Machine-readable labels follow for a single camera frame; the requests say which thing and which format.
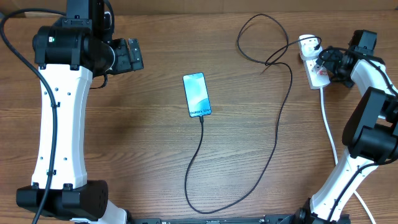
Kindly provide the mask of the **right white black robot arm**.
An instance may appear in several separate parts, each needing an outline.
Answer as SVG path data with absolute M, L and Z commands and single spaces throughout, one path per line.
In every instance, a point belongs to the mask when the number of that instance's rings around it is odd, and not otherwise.
M 397 88 L 386 74 L 383 59 L 374 56 L 377 34 L 356 30 L 348 48 L 321 47 L 311 34 L 298 40 L 308 82 L 322 90 L 331 82 L 357 86 L 361 100 L 342 135 L 341 159 L 323 184 L 284 223 L 349 223 L 342 215 L 362 181 L 379 166 L 397 161 Z

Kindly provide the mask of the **blue Galaxy smartphone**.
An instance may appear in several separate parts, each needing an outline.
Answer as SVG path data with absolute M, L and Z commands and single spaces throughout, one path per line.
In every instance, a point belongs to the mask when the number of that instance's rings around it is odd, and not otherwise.
M 191 118 L 210 115 L 212 113 L 205 76 L 203 73 L 184 75 L 183 86 Z

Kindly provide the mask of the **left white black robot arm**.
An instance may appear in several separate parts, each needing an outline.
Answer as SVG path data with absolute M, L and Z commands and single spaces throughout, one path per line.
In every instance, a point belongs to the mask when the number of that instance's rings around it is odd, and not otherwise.
M 37 217 L 74 223 L 132 223 L 109 200 L 103 180 L 89 180 L 83 153 L 85 111 L 95 77 L 143 69 L 136 39 L 114 39 L 108 1 L 68 1 L 67 10 L 32 40 L 42 94 L 39 153 L 17 205 Z

